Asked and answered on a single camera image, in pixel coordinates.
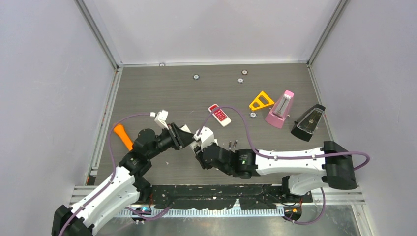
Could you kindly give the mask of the white remote control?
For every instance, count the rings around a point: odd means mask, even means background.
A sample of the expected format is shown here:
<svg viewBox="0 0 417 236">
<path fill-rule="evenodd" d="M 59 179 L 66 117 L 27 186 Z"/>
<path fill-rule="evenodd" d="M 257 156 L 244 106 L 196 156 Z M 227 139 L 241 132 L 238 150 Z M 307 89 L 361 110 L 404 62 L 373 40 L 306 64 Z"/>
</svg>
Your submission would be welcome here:
<svg viewBox="0 0 417 236">
<path fill-rule="evenodd" d="M 212 116 L 217 120 L 217 122 L 222 126 L 228 126 L 232 120 L 227 116 L 227 114 L 219 108 L 217 104 L 213 104 L 208 107 L 208 111 L 212 113 Z"/>
</svg>

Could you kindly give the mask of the slim white black remote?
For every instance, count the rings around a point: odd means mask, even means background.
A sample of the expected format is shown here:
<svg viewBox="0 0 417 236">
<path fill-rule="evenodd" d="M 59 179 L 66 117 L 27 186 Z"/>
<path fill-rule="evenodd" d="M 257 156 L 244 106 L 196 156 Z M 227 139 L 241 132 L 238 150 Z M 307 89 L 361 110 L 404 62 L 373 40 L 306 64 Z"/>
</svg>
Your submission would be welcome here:
<svg viewBox="0 0 417 236">
<path fill-rule="evenodd" d="M 192 133 L 186 124 L 182 125 L 180 127 L 180 130 L 187 132 L 187 133 Z"/>
</svg>

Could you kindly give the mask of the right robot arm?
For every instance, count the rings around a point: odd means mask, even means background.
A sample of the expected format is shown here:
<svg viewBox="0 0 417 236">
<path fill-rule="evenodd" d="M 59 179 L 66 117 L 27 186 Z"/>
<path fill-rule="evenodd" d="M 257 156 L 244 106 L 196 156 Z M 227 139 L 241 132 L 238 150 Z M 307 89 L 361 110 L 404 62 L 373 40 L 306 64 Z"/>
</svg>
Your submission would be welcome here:
<svg viewBox="0 0 417 236">
<path fill-rule="evenodd" d="M 191 148 L 203 169 L 216 168 L 236 178 L 285 173 L 280 190 L 281 197 L 288 202 L 321 187 L 339 190 L 357 187 L 351 155 L 333 141 L 325 141 L 322 147 L 313 149 L 283 152 L 231 151 L 217 143 L 201 147 L 197 142 L 193 142 Z"/>
</svg>

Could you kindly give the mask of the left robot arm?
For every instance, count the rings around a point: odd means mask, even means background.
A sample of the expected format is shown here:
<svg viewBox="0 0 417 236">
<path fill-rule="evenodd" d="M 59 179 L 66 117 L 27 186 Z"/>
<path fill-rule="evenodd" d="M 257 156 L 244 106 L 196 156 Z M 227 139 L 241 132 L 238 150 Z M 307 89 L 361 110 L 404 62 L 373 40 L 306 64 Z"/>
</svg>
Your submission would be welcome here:
<svg viewBox="0 0 417 236">
<path fill-rule="evenodd" d="M 55 211 L 53 236 L 94 236 L 117 213 L 131 204 L 146 203 L 151 196 L 151 184 L 145 173 L 151 159 L 172 148 L 183 149 L 195 141 L 186 125 L 168 124 L 157 135 L 143 129 L 112 174 L 82 200 L 70 207 L 61 205 Z"/>
</svg>

